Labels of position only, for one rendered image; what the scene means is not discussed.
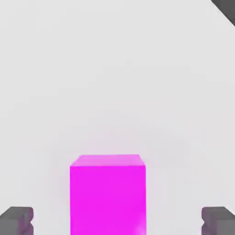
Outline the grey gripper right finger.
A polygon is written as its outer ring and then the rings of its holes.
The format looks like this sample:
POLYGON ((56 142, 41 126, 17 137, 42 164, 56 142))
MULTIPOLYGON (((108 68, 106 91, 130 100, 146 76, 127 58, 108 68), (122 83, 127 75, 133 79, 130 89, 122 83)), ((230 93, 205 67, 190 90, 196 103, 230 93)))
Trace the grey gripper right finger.
POLYGON ((201 235, 235 235, 235 215, 225 207, 203 207, 201 235))

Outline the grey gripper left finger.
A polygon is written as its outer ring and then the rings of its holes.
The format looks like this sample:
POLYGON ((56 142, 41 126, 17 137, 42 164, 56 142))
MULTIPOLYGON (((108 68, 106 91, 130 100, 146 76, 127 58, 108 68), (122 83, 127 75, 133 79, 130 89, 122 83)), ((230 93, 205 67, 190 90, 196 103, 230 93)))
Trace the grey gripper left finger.
POLYGON ((32 207, 10 207, 0 215, 0 235, 34 235, 32 207))

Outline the small magenta cube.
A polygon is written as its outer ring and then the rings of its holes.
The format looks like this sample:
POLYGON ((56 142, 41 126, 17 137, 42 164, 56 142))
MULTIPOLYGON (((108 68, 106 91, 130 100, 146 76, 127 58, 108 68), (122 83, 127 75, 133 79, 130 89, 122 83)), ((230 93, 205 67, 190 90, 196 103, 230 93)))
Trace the small magenta cube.
POLYGON ((70 235, 147 235, 140 155, 81 155, 70 166, 70 235))

